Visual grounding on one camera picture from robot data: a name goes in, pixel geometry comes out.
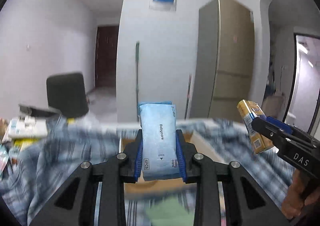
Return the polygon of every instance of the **cardboard box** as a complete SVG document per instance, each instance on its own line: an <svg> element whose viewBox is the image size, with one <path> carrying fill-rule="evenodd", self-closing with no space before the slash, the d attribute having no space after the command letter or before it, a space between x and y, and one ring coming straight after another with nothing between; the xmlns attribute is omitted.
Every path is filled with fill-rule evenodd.
<svg viewBox="0 0 320 226"><path fill-rule="evenodd" d="M215 152L212 146L205 141L203 137L196 131L191 134L183 134L185 141L190 142L196 146L198 153L202 153L207 157L210 157L213 161L225 163L224 160ZM119 151L122 152L124 147L135 141L135 139L120 139ZM141 194L141 193L152 193L160 191L170 191L177 188L190 187L193 184L185 184L182 178L168 179L168 180L154 180L154 181L144 181L142 173L138 182L135 184L125 183L124 191L126 194Z"/></svg>
<svg viewBox="0 0 320 226"><path fill-rule="evenodd" d="M252 129L251 123L255 117L266 117L257 103L242 100L237 105L238 111L247 127L253 150L256 154L273 147L272 141Z"/></svg>

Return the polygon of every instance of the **brown door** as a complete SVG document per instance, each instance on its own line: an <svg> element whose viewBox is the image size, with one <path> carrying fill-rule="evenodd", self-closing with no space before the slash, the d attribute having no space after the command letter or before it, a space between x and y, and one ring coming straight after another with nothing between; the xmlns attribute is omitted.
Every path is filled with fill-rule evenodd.
<svg viewBox="0 0 320 226"><path fill-rule="evenodd" d="M119 26L98 27L96 59L95 59L95 86L116 86L116 61Z"/></svg>

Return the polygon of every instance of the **refrigerator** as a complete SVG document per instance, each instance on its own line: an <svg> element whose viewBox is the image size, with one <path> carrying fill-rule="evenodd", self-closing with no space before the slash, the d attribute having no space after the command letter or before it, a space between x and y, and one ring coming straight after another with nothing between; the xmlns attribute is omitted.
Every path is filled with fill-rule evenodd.
<svg viewBox="0 0 320 226"><path fill-rule="evenodd" d="M254 58L252 12L235 0L212 0L199 10L196 73L190 118L241 121Z"/></svg>

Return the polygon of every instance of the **yellow box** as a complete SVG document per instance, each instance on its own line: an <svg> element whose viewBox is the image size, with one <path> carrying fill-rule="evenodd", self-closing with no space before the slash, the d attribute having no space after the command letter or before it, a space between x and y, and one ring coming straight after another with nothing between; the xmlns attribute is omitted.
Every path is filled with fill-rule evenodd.
<svg viewBox="0 0 320 226"><path fill-rule="evenodd" d="M38 142L39 139L36 138L22 138L22 139L15 139L14 140L14 147L17 147L20 149L20 151L24 150L28 146L31 146L32 144Z"/></svg>
<svg viewBox="0 0 320 226"><path fill-rule="evenodd" d="M256 154L264 152L273 147L272 141L257 133L252 129L251 123L255 117L266 117L257 103L242 100L237 105L238 111L244 120L244 124L247 127L249 137Z"/></svg>

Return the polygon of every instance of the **floor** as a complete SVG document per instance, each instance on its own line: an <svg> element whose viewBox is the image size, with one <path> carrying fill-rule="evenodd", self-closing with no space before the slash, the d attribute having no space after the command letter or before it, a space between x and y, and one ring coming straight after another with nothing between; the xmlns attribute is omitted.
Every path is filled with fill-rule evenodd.
<svg viewBox="0 0 320 226"><path fill-rule="evenodd" d="M100 122L117 122L116 88L100 87L88 95L89 111Z"/></svg>

